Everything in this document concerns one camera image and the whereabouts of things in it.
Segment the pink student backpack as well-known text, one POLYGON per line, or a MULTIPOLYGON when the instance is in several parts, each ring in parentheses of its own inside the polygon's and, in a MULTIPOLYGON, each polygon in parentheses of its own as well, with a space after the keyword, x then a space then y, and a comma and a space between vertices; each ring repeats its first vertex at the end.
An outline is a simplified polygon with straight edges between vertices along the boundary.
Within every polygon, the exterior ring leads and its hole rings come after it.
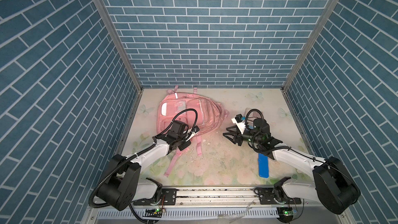
MULTIPOLYGON (((157 116, 157 132, 166 133, 170 124, 175 120, 186 123, 189 128, 199 127, 199 132, 191 138, 196 144, 197 155, 201 156, 203 135, 218 129, 222 122, 228 117, 229 111, 224 106, 208 97, 197 94, 197 88, 192 93, 168 90, 167 96, 160 103, 157 116)), ((172 158, 164 176, 168 177, 172 172, 177 160, 187 152, 188 148, 180 151, 172 158)))

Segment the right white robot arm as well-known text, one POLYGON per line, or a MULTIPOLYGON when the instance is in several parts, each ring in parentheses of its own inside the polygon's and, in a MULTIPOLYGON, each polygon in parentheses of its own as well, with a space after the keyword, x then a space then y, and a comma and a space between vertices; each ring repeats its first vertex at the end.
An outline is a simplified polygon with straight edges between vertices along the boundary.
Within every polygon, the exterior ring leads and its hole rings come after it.
POLYGON ((272 137, 269 124, 263 118, 256 118, 251 127, 240 115, 232 121, 233 126, 228 127, 223 136, 233 144, 241 146, 246 142, 258 154, 309 176, 309 181, 284 177, 275 183, 273 197, 277 203, 311 200, 321 203, 334 214, 341 214, 359 200, 361 191, 338 158, 314 157, 286 145, 272 137))

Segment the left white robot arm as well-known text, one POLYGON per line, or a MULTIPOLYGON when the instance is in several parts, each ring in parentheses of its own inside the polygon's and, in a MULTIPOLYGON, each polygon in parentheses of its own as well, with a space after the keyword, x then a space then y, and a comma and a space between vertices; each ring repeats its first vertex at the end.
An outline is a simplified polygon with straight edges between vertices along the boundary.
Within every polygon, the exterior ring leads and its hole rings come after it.
POLYGON ((199 130, 196 125, 189 128, 186 123, 175 120, 154 136, 153 143, 144 150, 128 156, 113 156, 89 197, 89 206, 112 206, 121 211, 136 201, 157 204, 161 199, 162 184, 151 178, 141 179, 141 171, 172 151, 189 147, 190 139, 199 130))

